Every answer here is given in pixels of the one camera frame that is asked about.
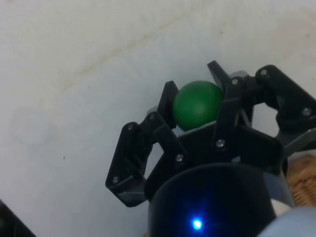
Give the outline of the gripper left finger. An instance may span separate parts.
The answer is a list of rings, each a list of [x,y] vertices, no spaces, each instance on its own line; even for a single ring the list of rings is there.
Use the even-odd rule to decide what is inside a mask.
[[[156,109],[148,112],[141,123],[129,122],[120,132],[105,186],[127,207],[151,199],[170,177],[183,170],[188,152],[173,132],[176,127],[172,105],[179,90],[173,81],[165,83]],[[145,178],[148,157],[158,143],[163,155]]]

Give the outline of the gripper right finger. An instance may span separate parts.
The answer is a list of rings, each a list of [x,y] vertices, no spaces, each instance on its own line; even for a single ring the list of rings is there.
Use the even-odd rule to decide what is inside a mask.
[[[280,150],[316,148],[316,100],[274,65],[260,68],[255,76],[229,76],[216,61],[208,68],[224,92],[213,142],[225,147],[267,146]],[[254,106],[266,104],[276,110],[276,137],[252,128]]]

